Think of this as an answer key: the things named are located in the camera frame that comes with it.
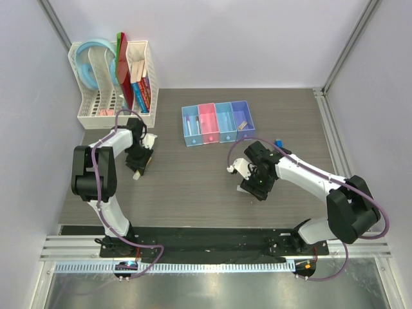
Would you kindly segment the aluminium rail frame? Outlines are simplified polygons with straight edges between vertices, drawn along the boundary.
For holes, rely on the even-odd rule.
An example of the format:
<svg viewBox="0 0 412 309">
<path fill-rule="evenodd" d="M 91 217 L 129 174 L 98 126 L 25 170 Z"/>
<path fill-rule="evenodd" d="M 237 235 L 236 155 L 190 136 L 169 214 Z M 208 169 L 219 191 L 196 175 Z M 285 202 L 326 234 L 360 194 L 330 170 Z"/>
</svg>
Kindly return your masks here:
<svg viewBox="0 0 412 309">
<path fill-rule="evenodd" d="M 309 254 L 290 253 L 280 246 L 248 244 L 239 250 L 202 248 L 200 250 L 142 248 L 132 256 L 105 257 L 93 236 L 49 236 L 40 260 L 55 264 L 55 273 L 113 273 L 116 276 L 148 274 L 206 274 L 235 272 L 292 272 L 314 265 L 322 259 L 390 258 L 387 244 L 381 240 L 358 240 L 352 245 L 325 241 Z"/>
</svg>

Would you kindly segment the purple drawer box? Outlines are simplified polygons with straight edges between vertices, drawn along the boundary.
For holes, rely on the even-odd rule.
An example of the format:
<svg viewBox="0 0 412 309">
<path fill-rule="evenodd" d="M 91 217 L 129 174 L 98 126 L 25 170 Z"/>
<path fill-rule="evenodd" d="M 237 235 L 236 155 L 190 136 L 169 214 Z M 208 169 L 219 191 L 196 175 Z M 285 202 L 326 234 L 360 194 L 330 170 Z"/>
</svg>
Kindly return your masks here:
<svg viewBox="0 0 412 309">
<path fill-rule="evenodd" d="M 234 116 L 234 121 L 237 129 L 237 138 L 240 140 L 242 138 L 250 139 L 255 136 L 256 128 L 254 126 L 252 115 L 246 100 L 231 102 L 232 112 Z M 243 130 L 238 130 L 238 126 L 243 122 L 247 121 L 247 126 Z"/>
</svg>

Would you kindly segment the pink capped white marker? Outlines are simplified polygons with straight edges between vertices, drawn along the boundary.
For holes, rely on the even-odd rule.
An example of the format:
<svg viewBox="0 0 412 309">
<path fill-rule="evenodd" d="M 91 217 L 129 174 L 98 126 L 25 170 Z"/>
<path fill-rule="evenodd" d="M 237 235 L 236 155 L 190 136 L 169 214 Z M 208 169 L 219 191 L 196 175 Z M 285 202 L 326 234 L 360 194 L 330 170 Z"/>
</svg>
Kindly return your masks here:
<svg viewBox="0 0 412 309">
<path fill-rule="evenodd" d="M 191 131 L 191 122 L 190 122 L 190 118 L 188 116 L 186 116 L 186 124 L 187 124 L 187 132 L 188 132 L 188 136 L 192 135 L 192 131 Z"/>
</svg>

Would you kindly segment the brown capped white marker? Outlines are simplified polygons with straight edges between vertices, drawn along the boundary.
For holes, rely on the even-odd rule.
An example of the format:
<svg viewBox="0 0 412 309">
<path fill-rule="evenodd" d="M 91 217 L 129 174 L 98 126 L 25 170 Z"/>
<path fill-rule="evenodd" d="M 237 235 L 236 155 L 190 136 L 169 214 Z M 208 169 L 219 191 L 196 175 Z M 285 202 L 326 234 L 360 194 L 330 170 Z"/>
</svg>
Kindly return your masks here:
<svg viewBox="0 0 412 309">
<path fill-rule="evenodd" d="M 200 130 L 200 120 L 199 120 L 199 116 L 196 116 L 196 127 L 197 127 L 197 134 L 200 135 L 200 134 L 201 134 L 201 130 Z"/>
</svg>

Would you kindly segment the stack of books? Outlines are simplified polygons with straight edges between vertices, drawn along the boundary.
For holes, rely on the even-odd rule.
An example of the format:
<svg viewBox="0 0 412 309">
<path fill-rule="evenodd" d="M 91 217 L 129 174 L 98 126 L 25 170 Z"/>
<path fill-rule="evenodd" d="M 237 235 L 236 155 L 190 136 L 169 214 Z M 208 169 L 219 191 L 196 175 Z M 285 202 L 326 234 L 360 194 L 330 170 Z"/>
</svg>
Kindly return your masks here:
<svg viewBox="0 0 412 309">
<path fill-rule="evenodd" d="M 130 83 L 135 94 L 136 103 L 140 112 L 148 114 L 150 112 L 150 94 L 145 79 L 145 61 L 135 61 L 131 64 Z"/>
</svg>

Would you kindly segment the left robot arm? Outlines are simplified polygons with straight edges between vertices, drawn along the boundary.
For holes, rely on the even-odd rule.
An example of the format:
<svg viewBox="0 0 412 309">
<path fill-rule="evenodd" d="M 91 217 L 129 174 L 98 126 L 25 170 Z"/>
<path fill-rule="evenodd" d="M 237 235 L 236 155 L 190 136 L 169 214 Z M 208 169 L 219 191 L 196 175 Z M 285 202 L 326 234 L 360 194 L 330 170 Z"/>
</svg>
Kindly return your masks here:
<svg viewBox="0 0 412 309">
<path fill-rule="evenodd" d="M 132 117 L 98 142 L 74 149 L 71 190 L 93 208 L 102 222 L 104 237 L 95 242 L 100 245 L 103 258 L 131 257 L 137 251 L 133 226 L 116 197 L 115 159 L 125 153 L 126 166 L 132 170 L 133 179 L 138 180 L 152 158 L 155 140 L 156 135 L 147 132 L 144 122 Z"/>
</svg>

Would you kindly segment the light blue headphones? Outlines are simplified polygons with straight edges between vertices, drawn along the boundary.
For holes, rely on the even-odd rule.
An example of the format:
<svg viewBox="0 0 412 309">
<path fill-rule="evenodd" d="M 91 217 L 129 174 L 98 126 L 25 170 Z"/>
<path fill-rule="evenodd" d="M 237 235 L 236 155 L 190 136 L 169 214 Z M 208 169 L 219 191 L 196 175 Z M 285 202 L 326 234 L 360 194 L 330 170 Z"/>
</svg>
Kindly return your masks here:
<svg viewBox="0 0 412 309">
<path fill-rule="evenodd" d="M 88 59 L 86 62 L 83 61 L 83 54 L 87 55 L 88 51 L 91 48 L 105 48 L 106 50 L 110 51 L 114 58 L 112 59 L 110 65 L 109 65 L 109 74 L 111 77 L 111 81 L 113 82 L 114 85 L 118 85 L 117 81 L 117 76 L 116 76 L 116 57 L 117 57 L 117 51 L 115 46 L 105 40 L 105 39 L 92 39 L 89 41 L 86 41 L 77 48 L 75 52 L 75 67 L 77 70 L 77 73 L 79 75 L 79 79 L 81 82 L 91 90 L 96 90 L 98 89 L 98 82 L 97 82 L 97 76 L 96 73 L 93 70 L 92 66 L 92 60 Z"/>
</svg>

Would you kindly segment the grey rectangular eraser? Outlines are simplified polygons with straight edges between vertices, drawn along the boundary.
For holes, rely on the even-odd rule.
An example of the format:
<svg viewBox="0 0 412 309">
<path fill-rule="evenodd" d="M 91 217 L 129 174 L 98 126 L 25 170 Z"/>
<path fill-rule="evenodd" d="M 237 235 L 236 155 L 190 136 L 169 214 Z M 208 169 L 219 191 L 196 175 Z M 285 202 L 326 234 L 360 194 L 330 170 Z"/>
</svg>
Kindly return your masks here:
<svg viewBox="0 0 412 309">
<path fill-rule="evenodd" d="M 238 126 L 238 130 L 243 130 L 246 126 L 247 126 L 247 121 L 243 121 L 239 126 Z"/>
</svg>

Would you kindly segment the yellow highlighter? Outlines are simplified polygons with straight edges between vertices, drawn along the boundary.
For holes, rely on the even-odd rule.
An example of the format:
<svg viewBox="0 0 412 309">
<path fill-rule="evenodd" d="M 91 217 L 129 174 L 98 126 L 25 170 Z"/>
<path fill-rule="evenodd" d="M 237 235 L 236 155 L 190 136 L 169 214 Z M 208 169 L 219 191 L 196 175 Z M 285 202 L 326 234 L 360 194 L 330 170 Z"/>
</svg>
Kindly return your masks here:
<svg viewBox="0 0 412 309">
<path fill-rule="evenodd" d="M 144 159 L 144 160 L 136 161 L 133 164 L 133 170 L 135 172 L 133 175 L 134 180 L 138 180 L 141 176 L 144 175 L 147 165 L 150 163 L 150 161 L 151 161 L 151 157 L 149 157 L 147 160 Z"/>
</svg>

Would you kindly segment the red folder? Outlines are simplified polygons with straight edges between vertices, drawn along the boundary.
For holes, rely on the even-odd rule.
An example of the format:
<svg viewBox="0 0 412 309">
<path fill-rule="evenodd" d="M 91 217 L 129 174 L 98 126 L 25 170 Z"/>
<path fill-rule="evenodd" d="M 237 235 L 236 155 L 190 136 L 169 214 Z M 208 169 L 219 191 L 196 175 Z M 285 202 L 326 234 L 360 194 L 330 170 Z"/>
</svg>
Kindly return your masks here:
<svg viewBox="0 0 412 309">
<path fill-rule="evenodd" d="M 127 62 L 127 45 L 128 41 L 124 32 L 117 33 L 117 57 L 116 57 L 116 76 L 120 89 L 122 90 L 124 105 L 132 109 L 134 102 L 134 93 L 130 83 L 129 64 Z"/>
</svg>

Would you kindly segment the blue capped glue stick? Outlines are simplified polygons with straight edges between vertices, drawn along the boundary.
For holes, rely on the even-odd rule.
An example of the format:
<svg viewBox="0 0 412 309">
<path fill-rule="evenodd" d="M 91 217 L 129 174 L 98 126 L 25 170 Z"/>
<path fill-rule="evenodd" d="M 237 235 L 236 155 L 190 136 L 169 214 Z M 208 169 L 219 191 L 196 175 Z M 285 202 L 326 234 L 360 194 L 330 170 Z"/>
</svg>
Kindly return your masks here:
<svg viewBox="0 0 412 309">
<path fill-rule="evenodd" d="M 239 192 L 245 192 L 245 193 L 247 193 L 247 191 L 244 190 L 244 189 L 242 189 L 239 185 L 237 186 L 236 190 L 239 191 Z"/>
</svg>

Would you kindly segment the blue pencil sharpener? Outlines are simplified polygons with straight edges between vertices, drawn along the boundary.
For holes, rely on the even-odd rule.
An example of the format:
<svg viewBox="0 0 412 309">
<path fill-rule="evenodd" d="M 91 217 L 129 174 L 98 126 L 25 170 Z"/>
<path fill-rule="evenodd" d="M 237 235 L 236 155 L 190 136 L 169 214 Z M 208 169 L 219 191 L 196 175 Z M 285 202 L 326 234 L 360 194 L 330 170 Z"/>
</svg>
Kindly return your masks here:
<svg viewBox="0 0 412 309">
<path fill-rule="evenodd" d="M 278 147 L 283 147 L 283 142 L 282 142 L 282 140 L 280 140 L 280 139 L 276 139 L 275 142 L 274 142 L 274 144 L 275 144 L 276 146 L 278 146 Z"/>
</svg>

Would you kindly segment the pink drawer box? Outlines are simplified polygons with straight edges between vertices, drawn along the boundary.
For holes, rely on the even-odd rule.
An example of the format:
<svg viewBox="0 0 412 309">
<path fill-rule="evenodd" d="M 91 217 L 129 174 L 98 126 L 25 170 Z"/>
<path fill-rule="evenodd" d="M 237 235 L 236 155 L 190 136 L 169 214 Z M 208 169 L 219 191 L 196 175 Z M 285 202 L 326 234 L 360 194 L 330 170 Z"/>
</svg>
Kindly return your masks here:
<svg viewBox="0 0 412 309">
<path fill-rule="evenodd" d="M 200 104 L 198 109 L 203 144 L 218 143 L 220 140 L 220 132 L 215 104 Z"/>
</svg>

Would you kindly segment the light blue drawer box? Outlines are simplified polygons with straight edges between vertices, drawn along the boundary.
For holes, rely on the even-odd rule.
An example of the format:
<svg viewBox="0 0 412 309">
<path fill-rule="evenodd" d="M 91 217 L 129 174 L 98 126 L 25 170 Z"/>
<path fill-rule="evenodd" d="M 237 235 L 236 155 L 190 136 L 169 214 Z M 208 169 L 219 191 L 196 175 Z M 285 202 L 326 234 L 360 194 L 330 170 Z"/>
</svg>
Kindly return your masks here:
<svg viewBox="0 0 412 309">
<path fill-rule="evenodd" d="M 188 136 L 186 116 L 190 118 L 192 135 Z M 202 145 L 202 134 L 197 134 L 196 116 L 199 116 L 198 105 L 182 107 L 183 138 L 187 147 Z"/>
<path fill-rule="evenodd" d="M 215 108 L 220 132 L 220 143 L 235 142 L 238 131 L 234 121 L 231 103 L 217 103 L 215 104 Z"/>
</svg>

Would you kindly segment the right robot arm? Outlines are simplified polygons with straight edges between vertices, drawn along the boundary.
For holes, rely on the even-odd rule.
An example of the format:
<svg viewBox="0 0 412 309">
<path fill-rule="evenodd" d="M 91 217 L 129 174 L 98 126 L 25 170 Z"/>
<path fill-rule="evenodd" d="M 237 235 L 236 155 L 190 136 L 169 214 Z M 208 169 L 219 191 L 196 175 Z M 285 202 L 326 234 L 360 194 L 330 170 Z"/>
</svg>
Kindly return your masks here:
<svg viewBox="0 0 412 309">
<path fill-rule="evenodd" d="M 235 159 L 227 170 L 239 173 L 241 189 L 259 201 L 267 199 L 276 181 L 284 180 L 326 205 L 326 217 L 307 219 L 290 231 L 291 247 L 298 254 L 331 239 L 352 244 L 381 219 L 366 182 L 359 176 L 327 173 L 282 147 L 269 150 L 260 141 L 250 144 L 244 154 L 246 157 Z"/>
</svg>

